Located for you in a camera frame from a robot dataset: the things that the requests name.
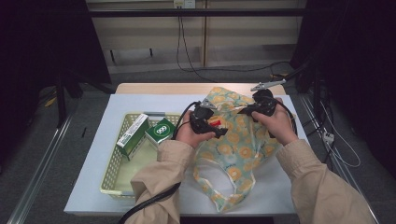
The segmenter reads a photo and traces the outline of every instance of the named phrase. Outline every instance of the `red component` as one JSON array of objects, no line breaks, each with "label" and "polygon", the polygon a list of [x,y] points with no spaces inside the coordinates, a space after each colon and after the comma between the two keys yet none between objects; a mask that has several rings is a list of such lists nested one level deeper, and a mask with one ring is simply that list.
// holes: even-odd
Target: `red component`
[{"label": "red component", "polygon": [[216,121],[213,121],[213,122],[210,122],[209,123],[209,125],[210,126],[213,126],[213,127],[217,127],[217,126],[219,126],[221,124],[221,121],[220,120],[216,120]]}]

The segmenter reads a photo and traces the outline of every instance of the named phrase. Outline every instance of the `person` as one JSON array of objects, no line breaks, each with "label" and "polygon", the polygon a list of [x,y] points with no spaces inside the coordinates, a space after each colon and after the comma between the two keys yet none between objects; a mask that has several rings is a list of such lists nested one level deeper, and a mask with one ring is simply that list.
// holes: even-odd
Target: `person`
[{"label": "person", "polygon": [[[190,112],[183,117],[183,122],[189,120]],[[277,105],[271,117],[257,112],[253,112],[252,117],[284,146],[276,157],[290,178],[291,198],[300,223],[375,223],[365,199],[321,163],[305,140],[294,133],[283,107]],[[181,182],[194,150],[214,136],[214,133],[196,134],[186,123],[180,127],[176,140],[161,143],[158,160],[141,169],[131,180],[136,204]],[[179,223],[178,197],[177,191],[136,212],[125,223]]]}]

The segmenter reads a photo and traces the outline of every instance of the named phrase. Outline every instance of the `beige sleeve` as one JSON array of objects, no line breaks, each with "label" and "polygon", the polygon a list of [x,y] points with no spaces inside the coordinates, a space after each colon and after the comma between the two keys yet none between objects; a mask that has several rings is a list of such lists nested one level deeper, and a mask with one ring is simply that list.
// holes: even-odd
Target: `beige sleeve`
[{"label": "beige sleeve", "polygon": [[[131,180],[136,203],[140,204],[172,188],[184,179],[194,149],[189,145],[167,140],[158,148],[157,161],[141,169]],[[178,191],[132,215],[125,223],[179,223]]]},{"label": "beige sleeve", "polygon": [[302,224],[375,223],[365,199],[321,163],[305,140],[286,145],[276,156],[290,178]]}]

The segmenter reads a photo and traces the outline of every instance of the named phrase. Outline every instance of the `basket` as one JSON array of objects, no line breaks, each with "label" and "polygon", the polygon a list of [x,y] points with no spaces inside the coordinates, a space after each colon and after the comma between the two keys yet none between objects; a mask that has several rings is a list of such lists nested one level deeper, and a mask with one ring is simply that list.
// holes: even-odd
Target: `basket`
[{"label": "basket", "polygon": [[[121,124],[118,138],[115,139],[113,152],[111,153],[110,159],[106,167],[106,171],[100,185],[100,191],[104,194],[115,199],[132,199],[134,198],[134,192],[131,187],[131,179],[142,167],[146,166],[151,161],[157,160],[157,148],[150,143],[150,141],[143,136],[139,143],[136,145],[136,153],[130,158],[126,158],[120,153],[117,148],[117,141],[122,135],[128,130],[128,128],[134,123],[141,113],[131,113],[124,117]],[[146,113],[149,115],[149,123],[154,126],[158,121],[163,118],[171,121],[175,126],[180,118],[179,114],[165,114],[165,113]]]}]

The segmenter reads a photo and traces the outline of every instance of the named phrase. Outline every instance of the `horizontal black bar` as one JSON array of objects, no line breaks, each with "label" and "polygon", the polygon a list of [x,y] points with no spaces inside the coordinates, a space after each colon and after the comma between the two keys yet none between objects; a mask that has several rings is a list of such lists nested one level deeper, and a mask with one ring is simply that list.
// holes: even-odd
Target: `horizontal black bar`
[{"label": "horizontal black bar", "polygon": [[92,9],[90,15],[105,17],[296,17],[312,14],[322,15],[330,9],[306,8],[186,8],[186,9]]}]

